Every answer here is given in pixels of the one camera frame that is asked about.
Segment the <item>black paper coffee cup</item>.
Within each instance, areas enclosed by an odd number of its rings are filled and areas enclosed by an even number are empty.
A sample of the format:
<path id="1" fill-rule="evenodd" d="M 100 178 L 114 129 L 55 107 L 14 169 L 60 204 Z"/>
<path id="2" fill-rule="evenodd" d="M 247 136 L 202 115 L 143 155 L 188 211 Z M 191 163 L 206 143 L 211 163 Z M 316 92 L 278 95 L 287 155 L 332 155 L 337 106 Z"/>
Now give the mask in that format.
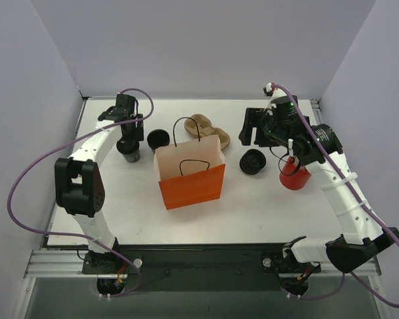
<path id="1" fill-rule="evenodd" d="M 129 163 L 135 163 L 140 159 L 140 143 L 137 140 L 119 140 L 116 144 L 118 152 Z"/>

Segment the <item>orange paper bag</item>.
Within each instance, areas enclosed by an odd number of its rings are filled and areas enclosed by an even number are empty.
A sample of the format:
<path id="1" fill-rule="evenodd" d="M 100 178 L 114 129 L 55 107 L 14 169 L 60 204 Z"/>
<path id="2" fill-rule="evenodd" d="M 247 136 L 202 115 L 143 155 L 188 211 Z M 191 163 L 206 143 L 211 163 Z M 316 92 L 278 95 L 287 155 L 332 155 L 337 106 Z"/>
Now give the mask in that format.
<path id="1" fill-rule="evenodd" d="M 167 210 L 219 199 L 225 174 L 225 156 L 218 136 L 200 136 L 188 142 L 175 141 L 154 153 L 154 170 Z"/>

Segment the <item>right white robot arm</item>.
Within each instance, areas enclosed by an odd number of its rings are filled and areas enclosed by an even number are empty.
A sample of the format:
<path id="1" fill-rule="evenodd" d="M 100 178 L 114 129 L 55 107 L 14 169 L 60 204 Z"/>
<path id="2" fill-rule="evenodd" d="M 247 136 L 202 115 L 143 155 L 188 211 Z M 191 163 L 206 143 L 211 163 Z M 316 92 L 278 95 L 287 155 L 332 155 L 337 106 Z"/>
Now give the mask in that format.
<path id="1" fill-rule="evenodd" d="M 285 245 L 282 265 L 296 271 L 305 263 L 331 263 L 350 273 L 394 244 L 389 234 L 365 211 L 356 178 L 350 170 L 342 145 L 326 124 L 306 128 L 287 96 L 274 99 L 268 108 L 247 108 L 239 134 L 242 145 L 283 146 L 289 155 L 312 175 L 322 189 L 340 224 L 336 239 L 299 237 Z"/>

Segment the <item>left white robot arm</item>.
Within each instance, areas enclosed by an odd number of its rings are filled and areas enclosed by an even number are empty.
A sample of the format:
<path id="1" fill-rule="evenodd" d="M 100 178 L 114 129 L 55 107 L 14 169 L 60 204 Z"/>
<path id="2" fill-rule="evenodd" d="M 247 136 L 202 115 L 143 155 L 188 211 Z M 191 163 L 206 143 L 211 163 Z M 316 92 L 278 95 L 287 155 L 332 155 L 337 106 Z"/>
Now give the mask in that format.
<path id="1" fill-rule="evenodd" d="M 113 147 L 129 163 L 140 159 L 140 142 L 144 140 L 142 117 L 135 97 L 118 94 L 115 105 L 98 117 L 98 133 L 88 137 L 69 158 L 55 162 L 57 205 L 72 215 L 82 233 L 89 236 L 87 261 L 107 273 L 119 270 L 122 257 L 113 251 L 118 250 L 118 241 L 102 212 L 105 189 L 100 165 Z"/>

